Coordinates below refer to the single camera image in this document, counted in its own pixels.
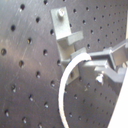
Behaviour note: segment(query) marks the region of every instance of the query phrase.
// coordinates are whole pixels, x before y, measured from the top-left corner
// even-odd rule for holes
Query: gray metal surface
[[[72,32],[84,33],[76,50],[101,51],[125,39],[127,0],[1,0],[1,128],[63,128],[57,103],[62,71],[50,10],[64,6]],[[65,93],[69,125],[106,128],[117,95],[109,84],[86,79],[81,64],[79,71]]]

